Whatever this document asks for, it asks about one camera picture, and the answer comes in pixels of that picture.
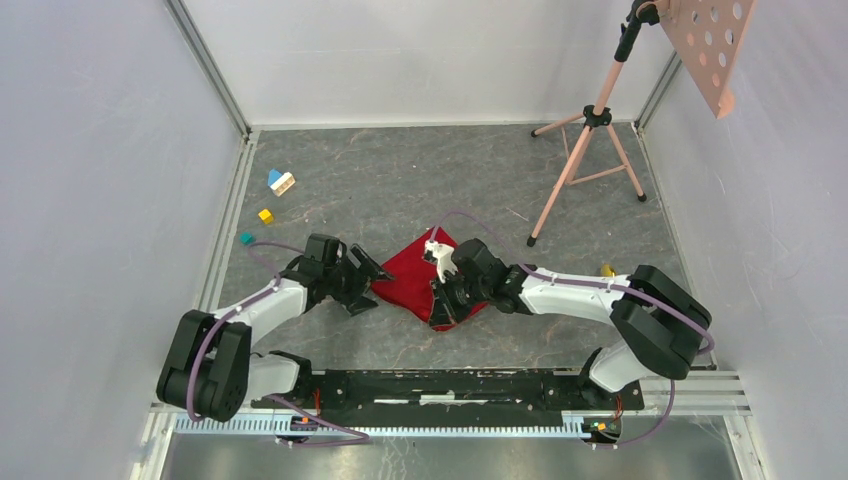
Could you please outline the red cloth napkin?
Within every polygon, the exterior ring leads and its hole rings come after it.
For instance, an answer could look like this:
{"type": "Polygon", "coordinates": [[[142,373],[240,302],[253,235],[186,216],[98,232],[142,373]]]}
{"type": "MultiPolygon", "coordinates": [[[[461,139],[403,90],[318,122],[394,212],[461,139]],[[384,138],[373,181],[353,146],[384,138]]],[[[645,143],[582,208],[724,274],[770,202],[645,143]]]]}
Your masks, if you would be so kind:
{"type": "MultiPolygon", "coordinates": [[[[377,282],[373,285],[373,290],[382,300],[408,310],[428,326],[433,305],[431,282],[439,281],[439,279],[435,266],[423,258],[427,240],[435,240],[450,245],[454,250],[460,245],[442,229],[438,227],[430,228],[421,237],[383,264],[383,267],[395,277],[395,280],[392,282],[377,282]]],[[[486,306],[476,307],[470,315],[467,315],[467,319],[476,315],[486,306]]]]}

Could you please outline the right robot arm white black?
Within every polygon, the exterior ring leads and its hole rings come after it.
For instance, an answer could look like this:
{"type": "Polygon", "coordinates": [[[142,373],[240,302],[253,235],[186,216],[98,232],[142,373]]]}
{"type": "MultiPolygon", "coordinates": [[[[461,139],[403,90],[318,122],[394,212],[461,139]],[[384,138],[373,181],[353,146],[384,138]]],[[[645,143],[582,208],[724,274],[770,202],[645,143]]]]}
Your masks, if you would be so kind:
{"type": "Polygon", "coordinates": [[[506,265],[479,239],[456,247],[428,240],[424,258],[436,268],[428,319],[435,330],[462,323],[479,306],[505,314],[567,315],[614,327],[619,341],[593,356],[577,382],[580,400],[591,408],[606,406],[626,385],[651,374],[686,379],[695,358],[713,344],[709,312],[650,265],[630,275],[564,274],[506,265]]]}

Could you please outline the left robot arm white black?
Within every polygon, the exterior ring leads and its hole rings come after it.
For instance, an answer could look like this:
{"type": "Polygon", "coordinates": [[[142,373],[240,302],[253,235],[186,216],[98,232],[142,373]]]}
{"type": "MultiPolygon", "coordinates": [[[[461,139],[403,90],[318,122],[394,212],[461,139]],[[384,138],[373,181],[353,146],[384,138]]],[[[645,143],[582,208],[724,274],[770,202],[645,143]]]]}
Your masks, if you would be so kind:
{"type": "Polygon", "coordinates": [[[327,299],[351,316],[374,309],[371,286],[394,278],[360,245],[316,233],[284,269],[271,272],[262,289],[233,305],[182,315],[156,385],[160,402],[184,409],[193,421],[227,422],[267,383],[288,406],[306,405],[314,381],[302,372],[310,362],[279,353],[255,358],[256,341],[327,299]]]}

